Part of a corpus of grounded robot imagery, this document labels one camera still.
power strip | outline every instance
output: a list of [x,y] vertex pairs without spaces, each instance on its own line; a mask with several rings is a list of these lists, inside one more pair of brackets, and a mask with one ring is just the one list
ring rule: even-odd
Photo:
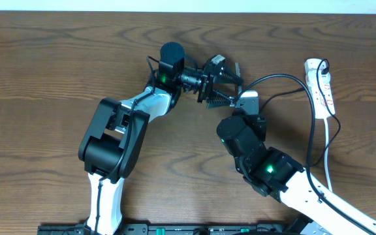
[[[324,102],[322,94],[320,94],[319,87],[317,86],[317,67],[319,66],[321,59],[308,59],[304,63],[305,67],[305,81],[311,92],[311,96],[314,101],[314,108],[316,112],[317,119],[326,119],[330,117],[327,111],[326,103]],[[319,83],[320,88],[326,97],[327,105],[332,114],[335,114],[334,102],[332,96],[332,88],[330,87],[330,73],[321,74],[322,70],[326,68],[326,62],[323,61],[319,69]]]

white wall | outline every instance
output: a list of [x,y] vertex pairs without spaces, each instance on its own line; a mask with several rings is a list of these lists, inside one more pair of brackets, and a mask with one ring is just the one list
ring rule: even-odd
[[376,0],[0,0],[0,10],[376,14]]

wooden surface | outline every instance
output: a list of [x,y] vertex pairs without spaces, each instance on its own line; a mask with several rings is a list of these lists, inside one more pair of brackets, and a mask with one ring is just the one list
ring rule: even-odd
[[[248,84],[327,57],[342,131],[329,151],[335,192],[376,219],[376,16],[0,12],[0,234],[35,234],[43,223],[89,215],[90,188],[77,153],[105,96],[140,93],[168,41],[200,63],[214,54],[240,63]],[[260,100],[296,89],[278,79]],[[126,218],[152,223],[290,221],[296,212],[244,183],[215,128],[231,109],[207,110],[183,94],[148,127],[125,183]],[[304,94],[266,108],[267,146],[304,163],[309,108]],[[330,120],[330,132],[336,124]],[[317,122],[314,156],[324,143]],[[314,169],[325,181],[322,168]]]

wood grain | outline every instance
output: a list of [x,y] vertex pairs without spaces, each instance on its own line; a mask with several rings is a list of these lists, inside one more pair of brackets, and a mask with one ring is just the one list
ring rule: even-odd
[[[376,16],[0,12],[0,234],[35,234],[43,223],[89,215],[79,143],[98,102],[141,92],[162,44],[181,43],[198,61],[223,54],[245,83],[275,72],[304,77],[303,62],[327,57],[342,131],[330,149],[335,192],[376,219]],[[263,101],[295,89],[257,87]],[[149,125],[122,211],[152,223],[290,221],[294,210],[255,193],[215,134],[229,108],[207,110],[183,94]],[[304,94],[266,108],[267,146],[304,162]],[[331,132],[336,124],[331,121]],[[324,143],[317,122],[314,156]],[[321,168],[314,173],[324,180]]]

black cylinder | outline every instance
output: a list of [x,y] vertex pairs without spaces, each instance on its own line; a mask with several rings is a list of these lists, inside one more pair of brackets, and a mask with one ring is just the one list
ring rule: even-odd
[[89,164],[105,174],[110,173],[123,154],[119,144],[119,139],[108,134],[103,134],[100,140],[92,138],[86,149],[85,162],[88,161]]

